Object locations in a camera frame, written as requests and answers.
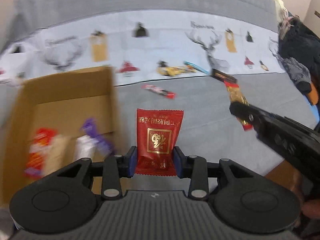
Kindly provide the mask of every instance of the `gray bed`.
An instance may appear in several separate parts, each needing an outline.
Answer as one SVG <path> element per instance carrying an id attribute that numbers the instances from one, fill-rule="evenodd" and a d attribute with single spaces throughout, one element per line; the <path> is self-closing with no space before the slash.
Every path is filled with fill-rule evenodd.
<path id="1" fill-rule="evenodd" d="M 16 17 L 8 29 L 8 42 L 27 37 L 40 28 L 108 12 L 173 9 L 230 17 L 277 31 L 273 0 L 17 0 Z M 247 100 L 260 108 L 286 115 L 313 128 L 316 125 L 308 105 L 286 73 L 236 76 Z M 217 162 L 233 159 L 260 174 L 266 174 L 281 158 L 244 132 L 228 111 L 230 104 L 225 85 L 211 77 L 164 80 L 154 83 L 177 93 L 168 100 L 141 89 L 141 84 L 118 87 L 121 117 L 128 149 L 136 144 L 136 109 L 182 109 L 177 146 L 186 155 L 199 155 Z M 210 180 L 210 187 L 216 180 Z M 134 189 L 187 189 L 188 179 L 135 175 L 129 183 Z"/>

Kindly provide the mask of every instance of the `orange wrapper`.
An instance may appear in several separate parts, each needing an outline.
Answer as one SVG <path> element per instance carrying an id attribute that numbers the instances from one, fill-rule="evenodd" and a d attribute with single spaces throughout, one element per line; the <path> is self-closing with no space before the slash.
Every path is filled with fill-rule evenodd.
<path id="1" fill-rule="evenodd" d="M 175 176 L 172 150 L 178 139 L 183 111 L 137 109 L 138 164 L 135 173 Z"/>
<path id="2" fill-rule="evenodd" d="M 39 128 L 37 130 L 33 143 L 30 146 L 29 158 L 25 169 L 27 177 L 37 179 L 43 176 L 44 162 L 56 134 L 56 130 L 48 128 Z"/>
<path id="3" fill-rule="evenodd" d="M 247 99 L 245 99 L 244 95 L 241 93 L 240 87 L 238 84 L 229 83 L 227 81 L 224 82 L 227 90 L 229 92 L 230 101 L 238 101 L 240 103 L 243 103 L 245 105 L 249 105 Z M 241 120 L 237 118 L 239 122 L 242 124 L 243 130 L 248 131 L 252 129 L 252 125 L 246 122 L 245 120 Z"/>

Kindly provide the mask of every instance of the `hand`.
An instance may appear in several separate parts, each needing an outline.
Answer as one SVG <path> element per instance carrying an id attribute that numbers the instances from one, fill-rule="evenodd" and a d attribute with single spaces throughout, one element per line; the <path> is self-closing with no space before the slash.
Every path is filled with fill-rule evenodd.
<path id="1" fill-rule="evenodd" d="M 320 219 L 320 199 L 305 202 L 301 208 L 301 212 L 311 219 Z"/>
<path id="2" fill-rule="evenodd" d="M 301 212 L 306 217 L 311 219 L 320 219 L 320 199 L 304 201 L 304 196 L 301 191 L 302 176 L 298 170 L 293 174 L 293 186 L 291 191 L 298 197 L 301 205 Z"/>

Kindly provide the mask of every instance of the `deer head print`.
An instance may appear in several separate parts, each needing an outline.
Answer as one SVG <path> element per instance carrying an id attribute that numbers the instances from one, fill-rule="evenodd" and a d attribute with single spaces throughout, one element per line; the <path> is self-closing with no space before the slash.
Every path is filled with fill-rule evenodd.
<path id="1" fill-rule="evenodd" d="M 222 36 L 218 36 L 213 30 L 211 31 L 213 32 L 215 38 L 210 37 L 210 43 L 208 44 L 208 46 L 204 44 L 204 42 L 201 40 L 199 36 L 197 39 L 194 38 L 194 31 L 192 31 L 190 34 L 185 34 L 187 35 L 189 40 L 191 40 L 195 44 L 199 44 L 201 48 L 205 50 L 205 52 L 207 53 L 207 60 L 209 62 L 210 67 L 214 69 L 219 69 L 220 65 L 215 60 L 213 52 L 215 50 L 215 46 L 221 42 Z"/>

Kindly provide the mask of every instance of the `red candy wrapper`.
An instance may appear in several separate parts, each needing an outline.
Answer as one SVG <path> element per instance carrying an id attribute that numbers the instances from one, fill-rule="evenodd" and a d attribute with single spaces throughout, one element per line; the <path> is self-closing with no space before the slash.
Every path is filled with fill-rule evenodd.
<path id="1" fill-rule="evenodd" d="M 141 88 L 143 89 L 146 89 L 146 90 L 150 90 L 158 95 L 162 95 L 166 98 L 170 98 L 170 99 L 174 99 L 176 94 L 171 92 L 171 91 L 168 91 L 168 90 L 165 90 L 165 89 L 162 89 L 160 87 L 156 87 L 154 85 L 143 85 Z"/>
<path id="2" fill-rule="evenodd" d="M 183 111 L 137 109 L 137 174 L 175 176 L 172 150 Z"/>

